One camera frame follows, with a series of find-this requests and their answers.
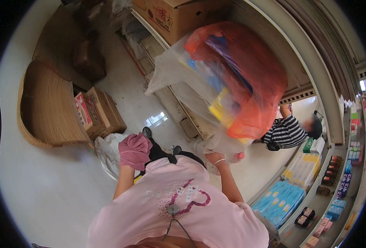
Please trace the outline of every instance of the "black bag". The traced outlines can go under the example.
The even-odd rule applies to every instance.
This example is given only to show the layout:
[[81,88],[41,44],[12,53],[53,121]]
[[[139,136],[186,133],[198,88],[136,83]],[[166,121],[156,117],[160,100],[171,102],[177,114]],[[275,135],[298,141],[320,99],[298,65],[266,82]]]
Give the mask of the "black bag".
[[271,134],[271,138],[270,138],[271,142],[269,142],[266,147],[270,151],[279,151],[280,147],[275,142],[272,142],[273,135],[274,135],[274,133]]

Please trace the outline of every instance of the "pink t-shirt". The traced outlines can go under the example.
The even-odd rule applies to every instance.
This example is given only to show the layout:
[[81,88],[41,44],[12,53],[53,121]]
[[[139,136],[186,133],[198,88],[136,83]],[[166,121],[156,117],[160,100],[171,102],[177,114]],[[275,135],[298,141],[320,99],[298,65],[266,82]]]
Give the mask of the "pink t-shirt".
[[[268,247],[268,231],[243,202],[232,203],[210,185],[206,169],[186,156],[151,162],[146,174],[129,190],[102,208],[88,231],[88,247],[119,248],[166,234],[172,216],[195,241],[210,248]],[[170,236],[188,238],[175,221]]]

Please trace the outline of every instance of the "striped shirt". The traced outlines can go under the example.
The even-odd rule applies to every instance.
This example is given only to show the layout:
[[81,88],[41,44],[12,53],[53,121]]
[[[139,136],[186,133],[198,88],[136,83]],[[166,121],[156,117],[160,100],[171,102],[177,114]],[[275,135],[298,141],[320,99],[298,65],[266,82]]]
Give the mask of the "striped shirt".
[[264,143],[275,142],[280,148],[292,148],[305,141],[307,132],[291,114],[285,119],[276,119],[271,129],[264,135]]

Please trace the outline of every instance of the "black shoe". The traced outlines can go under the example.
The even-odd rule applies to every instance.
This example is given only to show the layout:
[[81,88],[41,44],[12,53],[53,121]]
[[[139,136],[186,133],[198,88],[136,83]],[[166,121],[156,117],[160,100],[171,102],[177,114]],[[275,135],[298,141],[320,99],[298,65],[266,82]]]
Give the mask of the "black shoe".
[[182,151],[182,148],[180,146],[175,146],[173,149],[173,155],[178,155]]
[[153,137],[153,133],[151,132],[150,128],[148,126],[145,126],[143,128],[142,133],[147,137],[147,138],[152,138]]

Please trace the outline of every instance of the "man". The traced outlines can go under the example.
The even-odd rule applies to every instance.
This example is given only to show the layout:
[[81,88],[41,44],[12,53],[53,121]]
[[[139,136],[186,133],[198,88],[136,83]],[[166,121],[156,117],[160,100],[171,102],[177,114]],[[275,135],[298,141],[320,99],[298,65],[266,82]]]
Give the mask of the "man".
[[261,138],[269,150],[292,148],[303,143],[307,136],[313,139],[321,136],[322,124],[315,114],[299,125],[291,114],[289,104],[281,106],[279,111],[283,118],[276,119],[271,129]]

